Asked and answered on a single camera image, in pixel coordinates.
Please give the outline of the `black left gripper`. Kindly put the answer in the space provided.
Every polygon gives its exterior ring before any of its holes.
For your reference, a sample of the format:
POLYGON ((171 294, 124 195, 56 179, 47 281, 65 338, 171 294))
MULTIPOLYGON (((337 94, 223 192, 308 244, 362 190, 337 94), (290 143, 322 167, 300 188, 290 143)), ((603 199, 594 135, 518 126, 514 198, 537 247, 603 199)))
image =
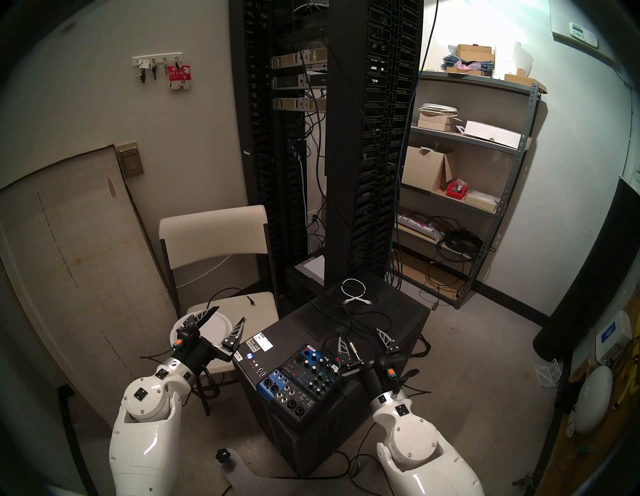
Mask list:
POLYGON ((242 317, 228 336, 223 339, 223 348, 211 344, 200 335, 199 329, 213 317, 218 309, 219 306, 212 306, 189 313, 184 316, 182 326, 177 329, 177 337, 173 341, 173 359, 186 366, 191 373, 203 373, 213 360, 230 363, 233 352, 225 350, 236 350, 241 343, 246 323, 245 317, 242 317))

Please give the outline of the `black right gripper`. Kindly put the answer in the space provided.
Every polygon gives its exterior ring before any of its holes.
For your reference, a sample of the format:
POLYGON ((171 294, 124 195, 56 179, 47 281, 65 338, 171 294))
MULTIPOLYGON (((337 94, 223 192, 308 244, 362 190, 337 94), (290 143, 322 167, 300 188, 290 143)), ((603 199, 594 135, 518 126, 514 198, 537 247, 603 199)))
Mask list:
POLYGON ((405 355, 399 353, 399 346, 382 329, 376 328, 377 336, 385 346, 386 353, 378 353, 373 361, 357 363, 350 339, 341 335, 338 338, 338 364, 340 366, 354 366, 351 369, 341 369, 340 376, 347 380, 357 380, 361 383, 367 396, 381 396, 391 392, 398 395, 401 392, 399 374, 405 366, 405 355))

